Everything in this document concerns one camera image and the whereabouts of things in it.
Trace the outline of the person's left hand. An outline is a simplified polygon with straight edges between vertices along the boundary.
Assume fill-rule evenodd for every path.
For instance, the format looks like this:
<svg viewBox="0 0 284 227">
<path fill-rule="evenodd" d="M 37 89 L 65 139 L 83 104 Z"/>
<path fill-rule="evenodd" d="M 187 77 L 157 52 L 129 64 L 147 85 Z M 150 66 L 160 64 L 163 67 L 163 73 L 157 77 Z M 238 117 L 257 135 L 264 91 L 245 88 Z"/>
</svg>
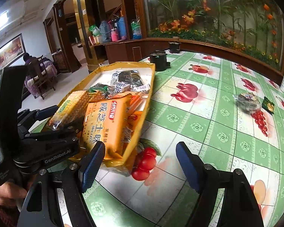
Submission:
<svg viewBox="0 0 284 227">
<path fill-rule="evenodd" d="M 32 175 L 25 188 L 22 188 L 13 182 L 6 182 L 0 186 L 0 206 L 14 208 L 17 206 L 17 201 L 24 199 L 27 191 L 33 184 L 36 174 Z"/>
</svg>

